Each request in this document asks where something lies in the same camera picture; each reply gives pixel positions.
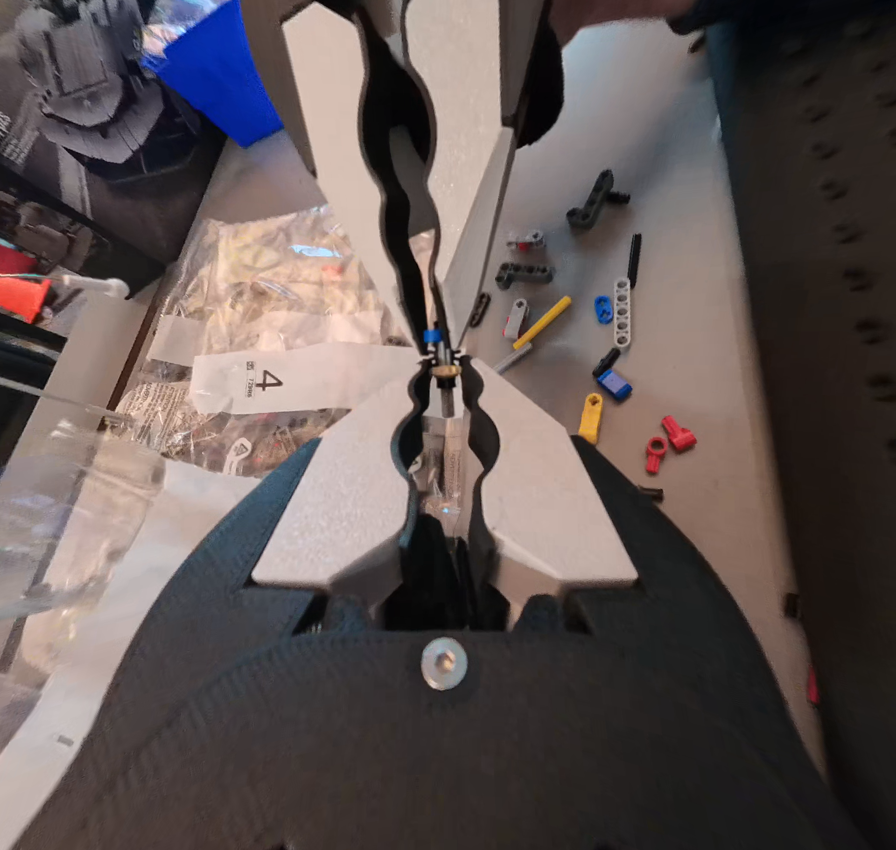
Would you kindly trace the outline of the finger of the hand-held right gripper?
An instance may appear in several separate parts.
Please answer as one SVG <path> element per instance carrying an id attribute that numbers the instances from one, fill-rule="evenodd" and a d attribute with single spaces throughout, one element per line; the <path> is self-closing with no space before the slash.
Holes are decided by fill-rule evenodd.
<path id="1" fill-rule="evenodd" d="M 460 348 L 486 279 L 516 142 L 502 123 L 499 0 L 409 0 L 403 41 L 428 95 L 438 217 L 434 281 Z"/>
<path id="2" fill-rule="evenodd" d="M 408 340 L 423 347 L 427 303 L 409 246 L 409 201 L 394 174 L 381 181 L 364 147 L 363 34 L 321 4 L 286 20 L 282 32 L 317 184 Z"/>

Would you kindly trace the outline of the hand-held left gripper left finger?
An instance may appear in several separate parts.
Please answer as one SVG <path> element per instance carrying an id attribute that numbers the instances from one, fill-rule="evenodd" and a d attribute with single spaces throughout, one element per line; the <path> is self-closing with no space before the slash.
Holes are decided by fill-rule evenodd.
<path id="1" fill-rule="evenodd" d="M 394 590 L 401 541 L 419 492 L 410 468 L 423 449 L 428 368 L 399 376 L 327 429 L 252 571 L 261 586 Z"/>

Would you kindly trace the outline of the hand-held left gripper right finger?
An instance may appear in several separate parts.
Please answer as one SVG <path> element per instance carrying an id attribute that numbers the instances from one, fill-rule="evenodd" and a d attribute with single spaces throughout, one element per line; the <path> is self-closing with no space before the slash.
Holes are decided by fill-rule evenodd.
<path id="1" fill-rule="evenodd" d="M 462 521 L 473 587 L 627 587 L 635 567 L 571 436 L 493 368 L 462 358 Z"/>

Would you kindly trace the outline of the black lego gear frame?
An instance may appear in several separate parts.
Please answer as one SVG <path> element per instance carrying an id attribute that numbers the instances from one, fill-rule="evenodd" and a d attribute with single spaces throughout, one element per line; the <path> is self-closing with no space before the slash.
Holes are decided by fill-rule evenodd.
<path id="1" fill-rule="evenodd" d="M 423 341 L 431 381 L 439 392 L 440 417 L 451 421 L 457 417 L 455 390 L 462 375 L 459 353 L 454 348 L 447 329 L 437 320 L 432 327 L 424 330 Z"/>

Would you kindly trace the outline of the dark grey lego liftarm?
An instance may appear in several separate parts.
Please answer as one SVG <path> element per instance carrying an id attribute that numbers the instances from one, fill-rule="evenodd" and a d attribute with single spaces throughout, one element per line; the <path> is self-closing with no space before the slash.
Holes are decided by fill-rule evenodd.
<path id="1" fill-rule="evenodd" d="M 543 264 L 502 262 L 495 276 L 499 289 L 509 290 L 514 284 L 547 285 L 553 282 L 555 268 Z"/>

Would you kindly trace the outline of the dark grey bent lego beam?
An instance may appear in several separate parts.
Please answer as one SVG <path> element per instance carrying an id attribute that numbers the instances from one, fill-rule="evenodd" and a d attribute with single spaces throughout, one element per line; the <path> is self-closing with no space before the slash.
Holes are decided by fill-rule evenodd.
<path id="1" fill-rule="evenodd" d="M 585 202 L 566 212 L 566 222 L 573 233 L 593 229 L 603 210 L 608 206 L 625 206 L 631 195 L 615 189 L 615 176 L 611 169 L 602 170 L 592 185 Z"/>

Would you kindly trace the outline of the yellow lego axle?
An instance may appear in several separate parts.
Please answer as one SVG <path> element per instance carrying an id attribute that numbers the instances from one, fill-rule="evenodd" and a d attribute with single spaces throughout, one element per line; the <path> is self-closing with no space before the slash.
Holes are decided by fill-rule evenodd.
<path id="1" fill-rule="evenodd" d="M 556 319 L 558 319 L 565 311 L 567 311 L 573 303 L 570 296 L 562 297 L 553 307 L 551 307 L 540 319 L 538 319 L 530 329 L 528 329 L 521 337 L 512 344 L 514 352 L 521 351 L 523 348 L 532 344 L 545 329 L 547 329 Z"/>

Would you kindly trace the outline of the black lego set box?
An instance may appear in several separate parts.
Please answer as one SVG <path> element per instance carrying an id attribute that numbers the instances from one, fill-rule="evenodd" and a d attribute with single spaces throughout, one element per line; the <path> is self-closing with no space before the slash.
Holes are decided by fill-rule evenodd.
<path id="1" fill-rule="evenodd" d="M 1 0 L 2 241 L 40 264 L 161 277 L 225 136 L 141 65 L 155 0 Z"/>

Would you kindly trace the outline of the blue plastic bin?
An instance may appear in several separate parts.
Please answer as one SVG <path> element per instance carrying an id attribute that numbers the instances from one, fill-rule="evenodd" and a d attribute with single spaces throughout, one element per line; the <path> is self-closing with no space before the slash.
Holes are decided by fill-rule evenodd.
<path id="1" fill-rule="evenodd" d="M 252 59 L 241 0 L 230 0 L 141 64 L 243 148 L 284 128 Z"/>

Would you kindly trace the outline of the empty torn clear bag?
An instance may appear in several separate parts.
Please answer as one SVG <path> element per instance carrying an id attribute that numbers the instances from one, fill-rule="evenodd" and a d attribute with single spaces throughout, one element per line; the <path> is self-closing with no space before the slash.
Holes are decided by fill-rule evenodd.
<path id="1" fill-rule="evenodd" d="M 423 448 L 411 473 L 419 491 L 421 513 L 436 518 L 450 539 L 461 535 L 466 454 L 463 418 L 423 416 Z"/>

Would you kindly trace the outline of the black dimpled mat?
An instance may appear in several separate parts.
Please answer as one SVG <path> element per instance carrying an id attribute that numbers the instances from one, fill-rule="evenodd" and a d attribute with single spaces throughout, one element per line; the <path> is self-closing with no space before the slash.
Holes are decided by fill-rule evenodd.
<path id="1" fill-rule="evenodd" d="M 709 62 L 834 790 L 895 836 L 894 8 Z"/>

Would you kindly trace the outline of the red storage box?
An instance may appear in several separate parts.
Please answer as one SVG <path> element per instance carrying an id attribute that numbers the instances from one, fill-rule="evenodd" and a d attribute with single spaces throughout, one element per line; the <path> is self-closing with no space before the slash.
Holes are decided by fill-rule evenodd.
<path id="1" fill-rule="evenodd" d="M 28 324 L 38 319 L 51 291 L 39 262 L 25 251 L 1 242 L 1 308 Z"/>

